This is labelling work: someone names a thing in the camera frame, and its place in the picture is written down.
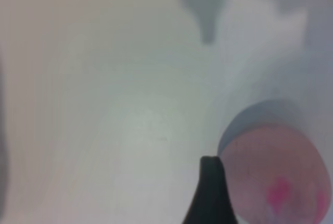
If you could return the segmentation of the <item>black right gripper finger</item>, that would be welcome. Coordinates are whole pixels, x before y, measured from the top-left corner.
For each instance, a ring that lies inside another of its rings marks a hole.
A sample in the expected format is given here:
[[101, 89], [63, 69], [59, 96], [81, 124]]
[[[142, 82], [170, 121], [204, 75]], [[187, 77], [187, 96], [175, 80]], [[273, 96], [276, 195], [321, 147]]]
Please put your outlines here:
[[199, 181], [183, 223], [238, 224], [219, 157], [201, 157]]

